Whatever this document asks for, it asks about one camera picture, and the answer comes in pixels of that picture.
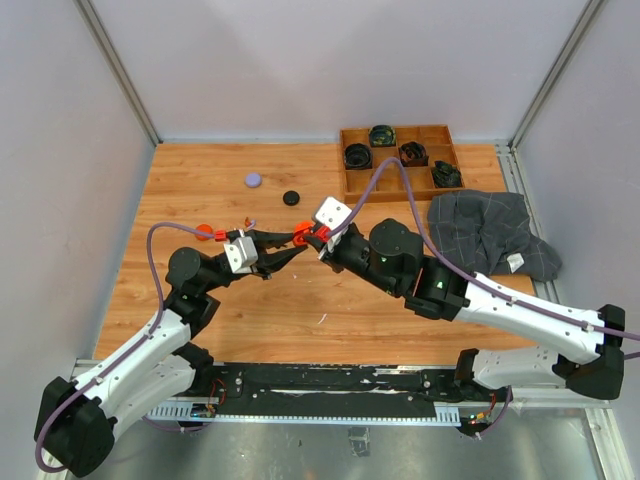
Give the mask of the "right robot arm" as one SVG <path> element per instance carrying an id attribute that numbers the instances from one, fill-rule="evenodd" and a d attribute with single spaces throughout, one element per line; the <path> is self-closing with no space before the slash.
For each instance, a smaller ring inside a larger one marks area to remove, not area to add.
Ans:
<path id="1" fill-rule="evenodd" d="M 618 307 L 579 310 L 521 294 L 480 274 L 465 279 L 425 255 L 422 237 L 393 219 L 368 236 L 349 225 L 335 236 L 316 226 L 302 237 L 335 272 L 348 270 L 403 299 L 418 316 L 486 325 L 532 341 L 528 348 L 462 351 L 452 378 L 463 399 L 477 399 L 487 389 L 535 385 L 564 387 L 597 400 L 614 400 L 621 393 L 625 359 L 618 335 L 624 312 Z"/>

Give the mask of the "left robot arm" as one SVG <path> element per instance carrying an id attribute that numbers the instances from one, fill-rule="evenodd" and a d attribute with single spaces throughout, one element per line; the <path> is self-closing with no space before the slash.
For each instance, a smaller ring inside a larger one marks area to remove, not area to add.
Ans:
<path id="1" fill-rule="evenodd" d="M 303 252 L 293 238 L 233 230 L 223 233 L 224 250 L 213 257 L 191 247 L 176 250 L 166 275 L 171 290 L 159 295 L 155 316 L 89 371 L 71 381 L 57 377 L 44 389 L 34 432 L 38 467 L 86 476 L 158 404 L 186 391 L 207 393 L 212 359 L 192 341 L 220 306 L 210 291 L 249 275 L 270 278 Z"/>

